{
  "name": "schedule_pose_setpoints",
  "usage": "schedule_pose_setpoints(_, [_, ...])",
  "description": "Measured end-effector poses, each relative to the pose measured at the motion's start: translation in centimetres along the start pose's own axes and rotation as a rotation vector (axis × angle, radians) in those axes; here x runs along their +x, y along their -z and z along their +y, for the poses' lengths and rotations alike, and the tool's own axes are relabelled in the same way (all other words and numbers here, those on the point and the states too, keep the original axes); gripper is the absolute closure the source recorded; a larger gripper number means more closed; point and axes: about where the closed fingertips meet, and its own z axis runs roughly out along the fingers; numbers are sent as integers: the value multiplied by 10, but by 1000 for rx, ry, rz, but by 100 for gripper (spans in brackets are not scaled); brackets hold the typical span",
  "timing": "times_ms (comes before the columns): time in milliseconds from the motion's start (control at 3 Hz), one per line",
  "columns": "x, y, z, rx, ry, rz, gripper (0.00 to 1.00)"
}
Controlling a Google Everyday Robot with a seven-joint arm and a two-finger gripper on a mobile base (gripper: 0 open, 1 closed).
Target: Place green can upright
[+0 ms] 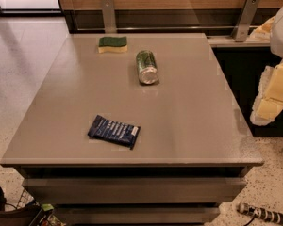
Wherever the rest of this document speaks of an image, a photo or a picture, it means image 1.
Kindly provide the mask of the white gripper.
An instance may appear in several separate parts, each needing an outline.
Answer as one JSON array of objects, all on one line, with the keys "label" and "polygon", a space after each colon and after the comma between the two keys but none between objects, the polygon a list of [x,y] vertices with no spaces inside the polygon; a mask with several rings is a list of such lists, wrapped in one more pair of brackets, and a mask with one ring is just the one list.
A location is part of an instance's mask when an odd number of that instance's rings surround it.
[{"label": "white gripper", "polygon": [[[277,14],[253,30],[252,40],[270,41],[271,52],[283,58],[283,7]],[[252,106],[250,121],[265,126],[283,110],[283,60],[275,67],[266,66],[259,80],[258,95]]]}]

